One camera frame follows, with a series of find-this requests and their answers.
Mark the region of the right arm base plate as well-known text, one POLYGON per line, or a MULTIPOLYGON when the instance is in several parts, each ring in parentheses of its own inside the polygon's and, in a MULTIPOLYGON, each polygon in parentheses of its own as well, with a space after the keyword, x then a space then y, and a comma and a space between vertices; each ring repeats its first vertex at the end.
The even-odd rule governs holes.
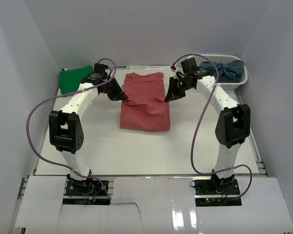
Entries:
POLYGON ((196 207, 229 207, 241 206, 241 198, 234 199, 240 195, 239 185, 236 179, 233 183, 220 188, 215 188, 210 179, 196 179, 190 183, 195 190, 196 207))

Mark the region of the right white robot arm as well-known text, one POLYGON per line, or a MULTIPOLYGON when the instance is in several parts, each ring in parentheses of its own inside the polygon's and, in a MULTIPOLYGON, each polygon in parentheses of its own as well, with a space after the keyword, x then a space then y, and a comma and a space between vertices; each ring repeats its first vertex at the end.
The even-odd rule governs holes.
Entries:
POLYGON ((218 85, 221 72, 217 65, 209 58, 205 58, 207 65, 197 65, 195 55, 185 55, 171 66, 174 75, 169 79, 169 86, 165 102, 179 100, 186 96, 186 91, 199 91, 218 114, 215 136, 219 142, 216 164, 210 173, 211 190, 220 195, 234 181, 234 169, 238 151, 251 130, 251 109, 247 104, 240 104, 230 98, 218 85))

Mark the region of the folded green t shirt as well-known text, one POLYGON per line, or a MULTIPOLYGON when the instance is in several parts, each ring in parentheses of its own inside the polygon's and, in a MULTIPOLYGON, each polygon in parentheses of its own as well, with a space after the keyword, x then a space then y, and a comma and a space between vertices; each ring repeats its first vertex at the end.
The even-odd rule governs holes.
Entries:
POLYGON ((83 78, 93 72, 92 66, 86 66, 83 68, 73 69, 73 70, 64 70, 60 71, 59 78, 59 88, 61 94, 68 94, 78 90, 79 85, 83 78))

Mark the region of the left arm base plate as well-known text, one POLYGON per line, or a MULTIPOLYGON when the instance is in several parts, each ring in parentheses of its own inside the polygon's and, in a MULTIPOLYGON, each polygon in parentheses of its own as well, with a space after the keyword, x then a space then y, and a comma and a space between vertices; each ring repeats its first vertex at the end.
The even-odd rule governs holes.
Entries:
POLYGON ((110 182, 102 180, 103 186, 97 180, 90 183, 88 187, 81 187, 74 185, 67 180, 63 195, 64 205, 110 205, 110 200, 107 197, 104 188, 109 191, 110 182))

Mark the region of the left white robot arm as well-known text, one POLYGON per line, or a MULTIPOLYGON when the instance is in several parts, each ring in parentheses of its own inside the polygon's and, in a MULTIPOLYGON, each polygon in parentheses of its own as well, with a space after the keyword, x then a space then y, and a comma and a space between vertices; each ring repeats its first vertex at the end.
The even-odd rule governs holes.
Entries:
POLYGON ((67 175, 74 189, 83 195, 94 190, 91 170, 80 151, 84 143, 81 119, 88 106, 99 94, 106 94, 111 101, 128 100, 109 66, 96 63, 93 72, 85 75, 77 92, 58 111, 49 114, 49 141, 64 157, 71 172, 67 175))

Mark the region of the red t shirt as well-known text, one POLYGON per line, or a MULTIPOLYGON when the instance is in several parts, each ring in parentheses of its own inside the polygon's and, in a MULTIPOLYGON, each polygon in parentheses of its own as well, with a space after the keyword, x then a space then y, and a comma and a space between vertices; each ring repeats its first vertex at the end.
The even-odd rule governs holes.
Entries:
POLYGON ((169 103, 165 102, 164 74, 126 74, 123 90, 120 128, 163 132, 170 130, 169 103))

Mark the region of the blue t shirt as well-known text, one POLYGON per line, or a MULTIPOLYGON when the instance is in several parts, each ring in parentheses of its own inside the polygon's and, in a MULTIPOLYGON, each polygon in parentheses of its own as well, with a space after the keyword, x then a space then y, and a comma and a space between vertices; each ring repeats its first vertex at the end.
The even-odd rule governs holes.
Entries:
MULTIPOLYGON (((244 71, 244 62, 241 60, 233 60, 229 63, 217 63, 214 62, 218 72, 219 72, 219 83, 239 83, 242 80, 244 71)), ((211 76, 217 77, 217 73, 214 66, 208 61, 203 61, 200 63, 199 68, 201 70, 206 70, 211 76)))

